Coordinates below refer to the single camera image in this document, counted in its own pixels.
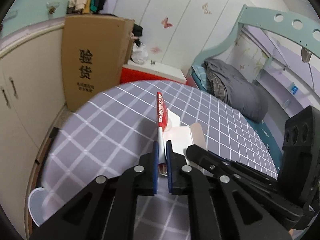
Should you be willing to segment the beige low cabinet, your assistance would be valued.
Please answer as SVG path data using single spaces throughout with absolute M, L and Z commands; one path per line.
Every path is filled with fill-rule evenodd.
M 22 238 L 35 160 L 65 104 L 63 26 L 62 20 L 35 25 L 1 50 L 1 207 Z

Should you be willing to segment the teal bed frame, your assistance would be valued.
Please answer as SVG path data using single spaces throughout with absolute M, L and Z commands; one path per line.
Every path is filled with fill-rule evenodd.
M 229 35 L 217 46 L 206 49 L 197 55 L 193 65 L 201 66 L 208 57 L 217 57 L 235 46 L 244 32 L 252 42 L 283 65 L 283 71 L 292 68 L 277 42 L 268 34 L 273 33 L 290 40 L 319 58 L 319 40 L 315 33 L 319 32 L 319 23 L 295 12 L 282 12 L 266 8 L 248 7 L 244 5 Z

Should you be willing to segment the large brown cardboard box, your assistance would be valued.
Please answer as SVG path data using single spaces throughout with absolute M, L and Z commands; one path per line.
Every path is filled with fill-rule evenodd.
M 133 26 L 133 20 L 116 16 L 66 17 L 61 64 L 69 111 L 77 111 L 93 96 L 120 83 Z

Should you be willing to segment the red white carton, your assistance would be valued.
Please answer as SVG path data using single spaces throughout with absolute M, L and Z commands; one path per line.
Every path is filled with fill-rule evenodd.
M 156 95 L 156 111 L 157 111 L 157 133 L 158 133 L 158 169 L 161 175 L 167 175 L 167 161 L 165 153 L 164 131 L 168 124 L 168 111 L 165 105 L 163 95 L 157 92 Z

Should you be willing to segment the white plastic bag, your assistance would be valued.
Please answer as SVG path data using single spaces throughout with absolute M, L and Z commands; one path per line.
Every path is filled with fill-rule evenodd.
M 133 44 L 131 60 L 136 64 L 144 64 L 148 60 L 148 52 L 143 43 L 140 43 L 140 46 Z

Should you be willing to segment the light blue drawer unit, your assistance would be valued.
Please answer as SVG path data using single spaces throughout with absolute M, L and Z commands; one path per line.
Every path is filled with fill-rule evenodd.
M 2 22 L 1 38 L 24 27 L 64 17 L 69 0 L 16 0 Z

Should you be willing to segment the white blue trash bin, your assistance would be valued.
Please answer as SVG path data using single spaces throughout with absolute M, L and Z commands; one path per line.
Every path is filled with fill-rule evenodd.
M 33 222 L 36 226 L 40 226 L 44 223 L 44 211 L 43 202 L 47 196 L 48 192 L 43 187 L 37 187 L 31 191 L 28 196 L 28 211 Z

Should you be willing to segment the grey folded duvet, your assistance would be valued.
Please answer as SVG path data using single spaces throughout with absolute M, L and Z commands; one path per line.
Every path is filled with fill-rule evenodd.
M 248 82 L 236 68 L 220 59 L 209 57 L 202 66 L 206 69 L 208 79 L 212 79 L 211 74 L 221 79 L 231 106 L 255 122 L 263 120 L 268 111 L 268 100 L 263 89 Z

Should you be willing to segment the red white bedside box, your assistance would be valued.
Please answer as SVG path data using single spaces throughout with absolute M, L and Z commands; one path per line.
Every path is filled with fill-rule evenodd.
M 148 80 L 170 80 L 197 88 L 192 76 L 185 76 L 181 69 L 168 66 L 159 62 L 146 61 L 136 64 L 129 60 L 123 65 L 120 83 Z

